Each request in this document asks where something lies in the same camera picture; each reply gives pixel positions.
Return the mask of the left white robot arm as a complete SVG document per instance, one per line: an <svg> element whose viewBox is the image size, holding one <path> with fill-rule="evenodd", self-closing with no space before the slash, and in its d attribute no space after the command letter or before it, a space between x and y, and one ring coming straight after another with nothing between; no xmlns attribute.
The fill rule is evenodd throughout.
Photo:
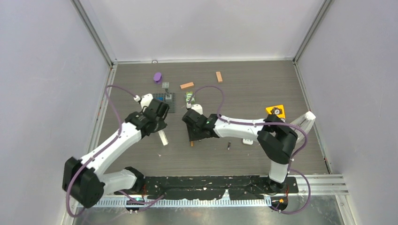
<svg viewBox="0 0 398 225"><path fill-rule="evenodd" d="M145 177L131 166L105 173L129 147L167 126L168 104L155 98L142 99L140 105L142 110L129 114L120 128L100 146L79 159L71 157L65 162L62 188L84 208L93 207L103 195L119 190L129 190L133 194L143 191Z"/></svg>

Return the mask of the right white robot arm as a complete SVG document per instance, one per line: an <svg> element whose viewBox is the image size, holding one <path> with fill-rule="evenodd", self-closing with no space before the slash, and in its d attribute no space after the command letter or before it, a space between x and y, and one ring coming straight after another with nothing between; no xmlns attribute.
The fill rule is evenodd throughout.
<svg viewBox="0 0 398 225"><path fill-rule="evenodd" d="M182 117L191 141L206 138L234 137L256 141L271 160L268 187L281 192L287 185L286 177L292 152L302 129L284 123L275 115L265 119L244 120L222 116L205 115L189 109Z"/></svg>

